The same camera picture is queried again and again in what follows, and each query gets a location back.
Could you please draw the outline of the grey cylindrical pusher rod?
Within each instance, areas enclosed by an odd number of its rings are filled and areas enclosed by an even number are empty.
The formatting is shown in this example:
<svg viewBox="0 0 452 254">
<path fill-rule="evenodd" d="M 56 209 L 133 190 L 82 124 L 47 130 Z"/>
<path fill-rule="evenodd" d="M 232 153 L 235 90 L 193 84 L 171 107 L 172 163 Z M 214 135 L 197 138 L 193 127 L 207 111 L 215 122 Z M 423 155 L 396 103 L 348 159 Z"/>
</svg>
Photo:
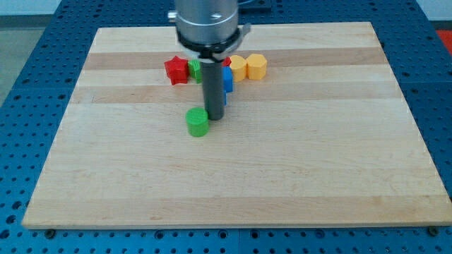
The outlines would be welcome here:
<svg viewBox="0 0 452 254">
<path fill-rule="evenodd" d="M 224 116 L 225 98 L 221 63 L 201 62 L 203 100 L 208 118 L 213 121 Z"/>
</svg>

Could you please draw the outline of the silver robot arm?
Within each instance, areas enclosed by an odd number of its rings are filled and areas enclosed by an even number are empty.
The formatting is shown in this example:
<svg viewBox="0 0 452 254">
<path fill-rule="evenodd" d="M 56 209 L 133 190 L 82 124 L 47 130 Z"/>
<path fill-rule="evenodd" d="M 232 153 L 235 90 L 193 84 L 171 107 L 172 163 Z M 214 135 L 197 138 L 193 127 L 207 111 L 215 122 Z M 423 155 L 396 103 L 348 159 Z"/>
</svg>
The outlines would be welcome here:
<svg viewBox="0 0 452 254">
<path fill-rule="evenodd" d="M 167 18 L 175 23 L 184 52 L 201 62 L 204 108 L 210 120 L 224 116 L 223 61 L 232 55 L 250 32 L 239 26 L 237 0 L 175 0 Z"/>
</svg>

